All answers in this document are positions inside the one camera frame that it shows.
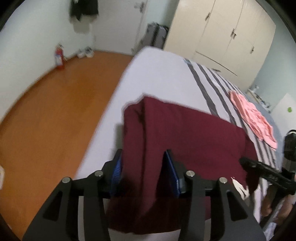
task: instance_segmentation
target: orange brown floor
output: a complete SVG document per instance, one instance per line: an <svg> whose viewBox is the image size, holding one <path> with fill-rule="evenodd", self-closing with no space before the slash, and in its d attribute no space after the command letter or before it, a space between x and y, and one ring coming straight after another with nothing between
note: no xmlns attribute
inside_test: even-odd
<svg viewBox="0 0 296 241"><path fill-rule="evenodd" d="M20 239L58 182L74 177L131 59L105 52L74 58L39 80L1 123L0 213Z"/></svg>

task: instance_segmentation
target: pair of shoes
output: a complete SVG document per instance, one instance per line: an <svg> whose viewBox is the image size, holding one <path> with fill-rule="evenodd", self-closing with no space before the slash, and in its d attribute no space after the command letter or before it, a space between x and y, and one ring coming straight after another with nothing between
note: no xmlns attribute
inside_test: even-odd
<svg viewBox="0 0 296 241"><path fill-rule="evenodd" d="M94 51L90 47L86 47L84 51L79 50L77 53L77 57L83 58L84 56L92 58L94 56Z"/></svg>

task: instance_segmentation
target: black jacket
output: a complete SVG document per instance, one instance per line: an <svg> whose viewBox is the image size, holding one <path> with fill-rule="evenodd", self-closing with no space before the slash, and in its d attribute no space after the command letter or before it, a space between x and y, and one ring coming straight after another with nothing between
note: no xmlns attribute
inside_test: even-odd
<svg viewBox="0 0 296 241"><path fill-rule="evenodd" d="M98 0L72 0L70 16L75 16L80 21L82 14L98 15Z"/></svg>

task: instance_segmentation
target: cream wardrobe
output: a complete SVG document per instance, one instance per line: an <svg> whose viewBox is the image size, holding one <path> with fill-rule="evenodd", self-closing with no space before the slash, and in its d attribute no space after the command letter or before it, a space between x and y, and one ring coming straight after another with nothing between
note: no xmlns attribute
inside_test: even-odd
<svg viewBox="0 0 296 241"><path fill-rule="evenodd" d="M275 29L256 0L180 0L164 50L213 68L247 90Z"/></svg>

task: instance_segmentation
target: maroon cloth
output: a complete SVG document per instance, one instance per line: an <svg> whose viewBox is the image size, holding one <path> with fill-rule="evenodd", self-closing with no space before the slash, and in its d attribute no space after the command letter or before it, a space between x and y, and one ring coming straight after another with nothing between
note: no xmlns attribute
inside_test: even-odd
<svg viewBox="0 0 296 241"><path fill-rule="evenodd" d="M243 186L247 173L239 159L257 160L254 144L242 128L201 111L144 97L124 111L121 188L126 194L110 201L109 227L136 234L180 228L179 208L188 203L172 198L163 184L160 172L167 149L204 179L234 177ZM248 183L251 190L257 184ZM210 218L209 199L206 218Z"/></svg>

